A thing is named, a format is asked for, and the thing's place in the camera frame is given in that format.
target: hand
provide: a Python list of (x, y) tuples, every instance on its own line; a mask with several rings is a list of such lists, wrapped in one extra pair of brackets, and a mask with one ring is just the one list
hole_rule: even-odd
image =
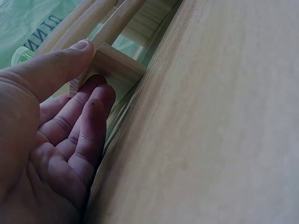
[(0, 70), (1, 223), (80, 221), (115, 93), (96, 75), (72, 99), (43, 101), (92, 55), (92, 43), (82, 41)]

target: letter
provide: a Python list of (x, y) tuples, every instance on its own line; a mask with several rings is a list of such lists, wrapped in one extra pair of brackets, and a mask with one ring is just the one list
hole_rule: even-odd
[(45, 26), (49, 27), (49, 28), (50, 28), (50, 31), (52, 31), (52, 29), (54, 29), (54, 28), (55, 28), (55, 27), (53, 27), (53, 26), (50, 26), (49, 24), (45, 23), (45, 21), (44, 21), (44, 22), (42, 22), (42, 23), (41, 23), (41, 25), (45, 25)]
[(39, 47), (39, 45), (35, 44), (35, 43), (32, 42), (30, 39), (28, 39), (28, 43), (29, 43), (30, 48), (27, 47), (26, 44), (24, 44), (23, 46), (26, 47), (26, 48), (29, 48), (29, 49), (32, 50), (32, 51), (35, 51), (35, 50)]
[(52, 21), (52, 22), (55, 22), (56, 25), (62, 21), (61, 19), (59, 19), (59, 18), (57, 18), (56, 16), (53, 16), (53, 15), (50, 15), (50, 16), (49, 16), (49, 20)]
[(43, 42), (42, 34), (44, 35), (44, 37), (46, 37), (48, 34), (46, 34), (45, 32), (43, 32), (40, 29), (36, 29), (36, 31), (37, 31), (37, 35), (35, 33), (33, 33), (31, 35), (36, 36), (41, 42)]

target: fingernail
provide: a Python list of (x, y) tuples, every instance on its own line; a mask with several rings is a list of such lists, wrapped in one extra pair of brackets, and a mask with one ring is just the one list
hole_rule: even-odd
[(88, 45), (88, 42), (86, 40), (81, 40), (81, 41), (75, 43), (74, 45), (70, 46), (70, 49), (82, 50), (82, 49), (86, 48), (87, 45)]

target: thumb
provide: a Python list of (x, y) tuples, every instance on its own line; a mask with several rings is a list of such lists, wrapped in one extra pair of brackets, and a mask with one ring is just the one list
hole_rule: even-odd
[(32, 92), (43, 102), (62, 85), (78, 77), (90, 65), (93, 44), (82, 40), (65, 50), (53, 51), (0, 70), (4, 77)]

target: wood grain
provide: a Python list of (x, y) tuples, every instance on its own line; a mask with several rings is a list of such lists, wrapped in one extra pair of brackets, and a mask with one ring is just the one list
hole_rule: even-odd
[(104, 158), (89, 223), (298, 223), (298, 11), (183, 1)]

